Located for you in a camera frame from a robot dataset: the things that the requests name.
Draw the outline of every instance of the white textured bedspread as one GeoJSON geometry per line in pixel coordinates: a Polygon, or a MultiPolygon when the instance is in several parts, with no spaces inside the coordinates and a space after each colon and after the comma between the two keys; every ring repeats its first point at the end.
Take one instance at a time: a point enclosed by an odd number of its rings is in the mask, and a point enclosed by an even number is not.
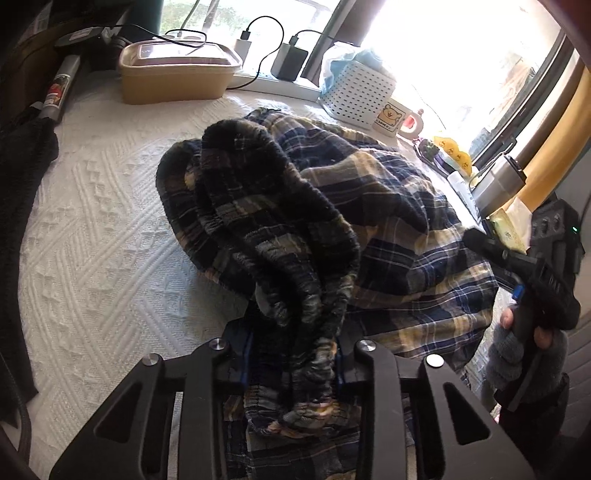
{"type": "MultiPolygon", "coordinates": [[[[31,467],[41,479],[143,354],[190,353],[246,306],[178,245],[154,186],[162,154],[258,106],[332,121],[316,104],[251,92],[124,105],[112,73],[92,74],[72,100],[21,248],[21,317],[40,392],[29,405],[31,467]]],[[[177,433],[178,412],[173,443],[177,433]]],[[[173,476],[175,455],[170,463],[173,476]]]]}

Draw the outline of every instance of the tree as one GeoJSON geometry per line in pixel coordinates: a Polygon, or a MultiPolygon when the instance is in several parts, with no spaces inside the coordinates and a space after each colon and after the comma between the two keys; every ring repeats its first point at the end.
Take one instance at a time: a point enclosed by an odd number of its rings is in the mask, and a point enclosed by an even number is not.
{"type": "MultiPolygon", "coordinates": [[[[185,17],[189,14],[192,4],[178,4],[169,3],[164,4],[162,8],[162,20],[160,22],[160,33],[163,34],[167,30],[173,28],[180,28],[185,17]]],[[[207,14],[206,5],[198,5],[195,9],[191,20],[187,23],[187,28],[193,30],[205,30],[204,19],[207,14]]],[[[212,17],[213,25],[226,26],[230,33],[237,34],[246,28],[248,19],[236,13],[232,7],[217,7],[215,17],[212,17]]]]}

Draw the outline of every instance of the plaid blanket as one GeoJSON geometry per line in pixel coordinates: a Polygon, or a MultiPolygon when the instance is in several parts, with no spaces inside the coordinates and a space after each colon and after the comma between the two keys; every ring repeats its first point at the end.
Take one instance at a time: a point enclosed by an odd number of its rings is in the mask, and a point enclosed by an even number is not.
{"type": "Polygon", "coordinates": [[[456,370],[491,321],[492,271],[445,196],[363,133],[257,109],[171,147],[157,188],[195,265],[247,297],[258,286],[271,307],[248,391],[224,407],[230,478],[354,470],[359,407],[333,394],[343,314],[456,370]]]}

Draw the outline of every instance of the yellow rubber duck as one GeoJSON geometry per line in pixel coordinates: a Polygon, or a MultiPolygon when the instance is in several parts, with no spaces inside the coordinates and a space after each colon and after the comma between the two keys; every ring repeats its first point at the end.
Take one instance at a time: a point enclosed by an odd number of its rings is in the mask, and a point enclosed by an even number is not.
{"type": "Polygon", "coordinates": [[[468,177],[472,175],[472,158],[460,150],[453,138],[433,137],[433,142],[454,159],[468,177]]]}

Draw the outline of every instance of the handle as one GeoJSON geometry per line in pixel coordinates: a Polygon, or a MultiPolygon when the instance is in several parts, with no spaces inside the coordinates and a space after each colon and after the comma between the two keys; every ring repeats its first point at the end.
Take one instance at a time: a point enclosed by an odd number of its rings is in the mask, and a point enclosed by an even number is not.
{"type": "Polygon", "coordinates": [[[405,129],[404,126],[401,125],[398,129],[398,135],[408,140],[414,140],[418,137],[419,133],[423,131],[425,123],[423,122],[423,118],[418,113],[410,112],[408,116],[412,116],[414,118],[413,128],[405,129]]]}
{"type": "Polygon", "coordinates": [[[534,342],[536,312],[530,301],[523,301],[513,310],[513,326],[511,331],[523,344],[524,353],[521,360],[521,376],[510,382],[502,391],[497,391],[495,400],[509,411],[515,411],[527,390],[540,361],[540,349],[534,342]]]}

